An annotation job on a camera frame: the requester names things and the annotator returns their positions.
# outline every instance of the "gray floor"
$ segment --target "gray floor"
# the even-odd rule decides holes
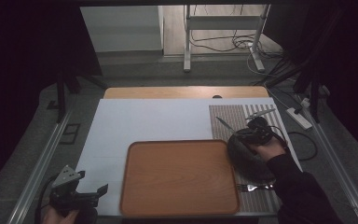
[[[110,87],[129,86],[249,86],[262,78],[261,75],[250,71],[247,66],[247,56],[210,56],[195,57],[190,73],[183,72],[183,59],[181,57],[162,57],[161,55],[100,55],[103,77],[96,77],[104,81]],[[263,62],[267,70],[271,69],[278,59],[265,59]],[[69,164],[76,167],[77,160],[86,142],[90,125],[103,97],[103,90],[79,77],[81,93],[77,95],[67,94],[75,99],[75,108],[68,123],[79,123],[79,134],[72,145],[59,144],[49,163],[43,177],[47,178]],[[291,93],[294,82],[287,80],[278,87]],[[287,106],[296,106],[296,102],[287,94],[270,90],[277,98]],[[29,174],[33,171],[41,150],[48,141],[57,118],[56,110],[47,110],[50,101],[56,101],[56,88],[50,86],[40,93],[40,105],[30,123],[27,132],[22,137],[15,152],[7,162],[0,174],[0,223],[6,223],[13,207],[21,195]],[[285,106],[276,100],[282,119],[288,132],[302,132],[314,137],[314,131],[304,132],[284,112]],[[339,159],[346,171],[358,188],[358,143],[349,132],[341,125],[324,101],[320,102],[319,116],[321,125],[332,146],[336,150]],[[295,150],[299,158],[307,157],[313,150],[313,146],[301,136],[291,135]],[[344,223],[358,223],[355,209],[348,201],[342,187],[339,185],[336,175],[331,168],[323,151],[310,161],[302,161],[304,171],[315,175],[323,189],[326,191],[331,204]],[[23,223],[33,223],[36,197],[33,200]],[[98,223],[119,223],[120,218],[101,217]],[[261,218],[260,223],[276,223],[275,218]]]

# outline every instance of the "wooden tray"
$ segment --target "wooden tray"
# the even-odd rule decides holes
[[[221,140],[130,145],[121,213],[129,217],[234,214],[234,172]]]

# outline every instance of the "white wall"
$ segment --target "white wall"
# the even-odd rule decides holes
[[[161,50],[162,7],[82,7],[96,52]]]

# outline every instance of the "power strip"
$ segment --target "power strip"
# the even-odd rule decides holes
[[[289,108],[286,113],[290,115],[304,130],[310,129],[312,125],[300,114],[295,114],[294,108]]]

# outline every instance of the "hand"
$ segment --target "hand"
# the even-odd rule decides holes
[[[53,207],[48,206],[48,211],[43,217],[43,224],[74,224],[78,213],[78,210],[71,211],[68,216],[63,217]]]
[[[265,145],[250,145],[250,147],[251,150],[256,151],[260,155],[261,159],[265,162],[276,156],[286,153],[281,146],[281,142],[275,137],[272,137],[271,140],[269,140],[269,142],[267,142]]]

